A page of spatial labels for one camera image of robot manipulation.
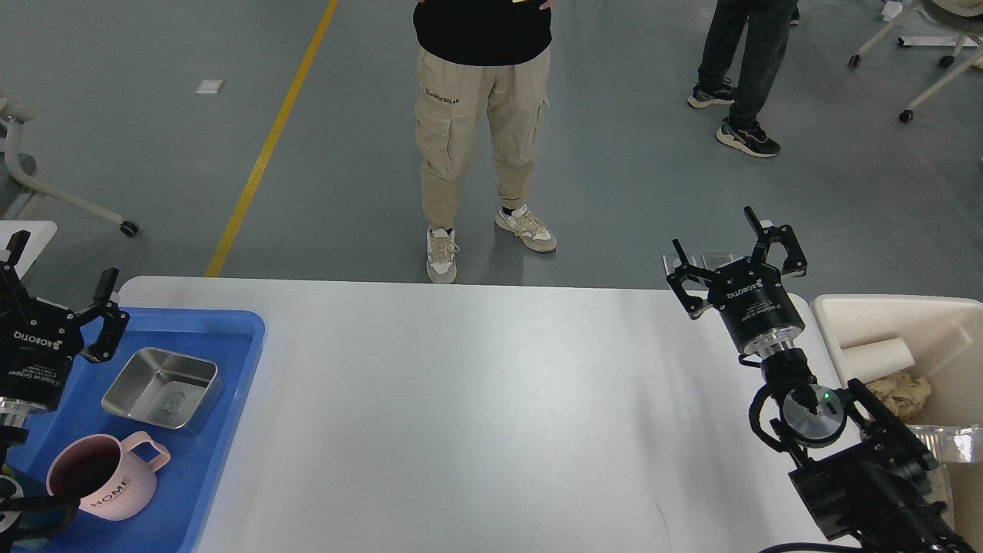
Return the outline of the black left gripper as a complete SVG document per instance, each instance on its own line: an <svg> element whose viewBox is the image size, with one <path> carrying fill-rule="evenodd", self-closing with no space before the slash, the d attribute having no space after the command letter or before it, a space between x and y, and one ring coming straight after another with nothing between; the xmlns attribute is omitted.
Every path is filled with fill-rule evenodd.
<svg viewBox="0 0 983 553"><path fill-rule="evenodd" d="M2 293L2 414L32 416L58 409L74 357L88 362L112 360L130 321L113 299L119 269L103 270L94 300L81 312L45 299L29 299L15 266L31 237L28 230L11 235L1 267ZM92 344L81 330L102 319Z"/></svg>

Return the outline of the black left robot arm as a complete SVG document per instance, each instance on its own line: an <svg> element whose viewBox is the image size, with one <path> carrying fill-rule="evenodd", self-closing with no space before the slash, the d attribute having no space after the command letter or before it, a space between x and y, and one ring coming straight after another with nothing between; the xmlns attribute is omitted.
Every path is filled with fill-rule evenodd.
<svg viewBox="0 0 983 553"><path fill-rule="evenodd" d="M87 308L74 311L29 294L15 266L31 234L19 230L2 255L1 442L2 461L28 440L27 419L55 412L78 355L91 363L112 360L130 316L114 299L116 267L103 270ZM31 494L25 477L2 475L2 550L51 538L74 521L80 500L70 494Z"/></svg>

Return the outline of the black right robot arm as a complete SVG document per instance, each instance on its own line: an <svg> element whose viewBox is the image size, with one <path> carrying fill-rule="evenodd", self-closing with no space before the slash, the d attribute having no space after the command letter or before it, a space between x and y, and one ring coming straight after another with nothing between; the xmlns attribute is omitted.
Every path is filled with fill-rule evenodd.
<svg viewBox="0 0 983 553"><path fill-rule="evenodd" d="M667 283L692 320L720 314L744 366L757 367L764 385L749 406L749 426L776 452L790 455L789 478L825 536L825 543L791 542L773 552L842 552L850 535L857 552L969 552L972 546L931 502L929 475L941 463L862 382L822 386L794 340L805 322L782 278L804 276L807 261L789 225L762 224L744 214L757 241L751 254L707 269L689 261L673 241L678 264Z"/></svg>

